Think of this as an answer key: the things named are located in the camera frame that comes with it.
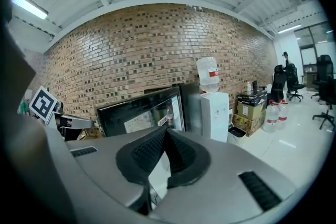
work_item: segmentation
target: vent grille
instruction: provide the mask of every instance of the vent grille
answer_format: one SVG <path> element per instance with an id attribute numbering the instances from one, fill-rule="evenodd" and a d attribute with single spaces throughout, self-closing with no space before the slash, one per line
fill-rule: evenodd
<path id="1" fill-rule="evenodd" d="M 281 199 L 254 172 L 245 172 L 239 177 L 263 211 L 281 203 Z"/>
<path id="2" fill-rule="evenodd" d="M 73 155 L 73 157 L 79 157 L 79 156 L 83 156 L 83 155 L 87 155 L 93 152 L 96 152 L 96 148 L 93 146 L 89 146 L 89 147 L 85 147 L 85 148 L 80 148 L 79 150 L 73 150 L 71 151 L 71 154 Z"/>

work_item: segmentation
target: monitor screen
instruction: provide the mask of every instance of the monitor screen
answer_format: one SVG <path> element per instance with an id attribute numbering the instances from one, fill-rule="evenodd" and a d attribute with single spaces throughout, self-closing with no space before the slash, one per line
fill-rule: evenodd
<path id="1" fill-rule="evenodd" d="M 167 125 L 184 131 L 180 90 L 168 88 L 97 109 L 106 136 Z"/>

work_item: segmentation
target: brick wall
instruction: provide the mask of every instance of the brick wall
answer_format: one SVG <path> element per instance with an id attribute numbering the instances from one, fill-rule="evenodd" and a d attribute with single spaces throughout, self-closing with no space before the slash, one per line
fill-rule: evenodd
<path id="1" fill-rule="evenodd" d="M 195 62 L 214 56 L 220 91 L 235 96 L 247 81 L 271 83 L 272 41 L 251 26 L 209 9 L 155 4 L 97 17 L 46 53 L 26 52 L 42 84 L 70 115 L 95 119 L 94 108 L 143 94 L 144 89 L 192 82 Z"/>

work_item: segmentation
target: trash bin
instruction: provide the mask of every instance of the trash bin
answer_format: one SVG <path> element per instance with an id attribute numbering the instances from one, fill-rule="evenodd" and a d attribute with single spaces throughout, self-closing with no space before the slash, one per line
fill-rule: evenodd
<path id="1" fill-rule="evenodd" d="M 230 127 L 227 133 L 227 142 L 240 146 L 246 138 L 246 132 L 238 127 Z"/>

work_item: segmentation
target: tile floor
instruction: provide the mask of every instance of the tile floor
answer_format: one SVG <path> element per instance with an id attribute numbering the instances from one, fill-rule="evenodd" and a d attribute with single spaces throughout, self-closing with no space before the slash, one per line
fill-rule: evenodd
<path id="1" fill-rule="evenodd" d="M 241 147 L 287 176 L 298 188 L 309 184 L 321 167 L 333 139 L 332 125 L 315 114 L 327 111 L 327 106 L 318 104 L 314 92 L 300 90 L 304 99 L 289 102 L 288 120 L 283 130 L 266 133 L 260 128 L 244 140 Z M 331 111 L 336 114 L 336 106 Z"/>

